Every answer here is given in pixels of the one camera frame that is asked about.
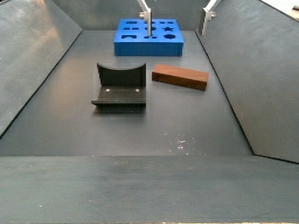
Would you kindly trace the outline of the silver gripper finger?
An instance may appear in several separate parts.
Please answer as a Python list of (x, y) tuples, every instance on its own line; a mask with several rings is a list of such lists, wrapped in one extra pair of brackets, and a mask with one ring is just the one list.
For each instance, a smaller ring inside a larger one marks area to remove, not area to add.
[(138, 4), (142, 8), (142, 12), (139, 13), (139, 17), (146, 21), (147, 23), (147, 36), (153, 36), (153, 10), (149, 7), (146, 0), (137, 0)]
[(201, 35), (205, 35), (208, 24), (209, 22), (217, 17), (216, 9), (221, 3), (221, 0), (210, 0), (208, 6), (202, 9), (204, 10), (204, 17), (201, 23)]

